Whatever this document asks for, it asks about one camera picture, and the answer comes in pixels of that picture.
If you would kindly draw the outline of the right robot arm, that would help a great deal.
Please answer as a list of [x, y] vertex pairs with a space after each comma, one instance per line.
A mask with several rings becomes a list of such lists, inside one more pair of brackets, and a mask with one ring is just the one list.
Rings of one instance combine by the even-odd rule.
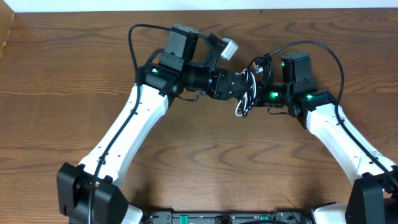
[[263, 76], [257, 106], [286, 106], [287, 114], [325, 145], [353, 186], [346, 205], [318, 205], [302, 223], [397, 223], [397, 164], [352, 125], [330, 92], [316, 88], [308, 54], [282, 57], [282, 83], [274, 82], [268, 55], [251, 68]]

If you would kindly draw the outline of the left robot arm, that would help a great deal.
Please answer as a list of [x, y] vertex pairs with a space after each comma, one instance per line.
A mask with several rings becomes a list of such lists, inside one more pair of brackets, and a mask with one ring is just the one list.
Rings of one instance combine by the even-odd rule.
[[122, 111], [102, 140], [76, 166], [65, 163], [57, 173], [60, 213], [70, 223], [139, 223], [143, 211], [121, 192], [127, 170], [156, 122], [184, 90], [216, 100], [236, 99], [246, 111], [256, 96], [248, 78], [218, 65], [237, 51], [231, 39], [203, 35], [175, 24], [166, 46], [144, 65], [134, 67], [136, 81]]

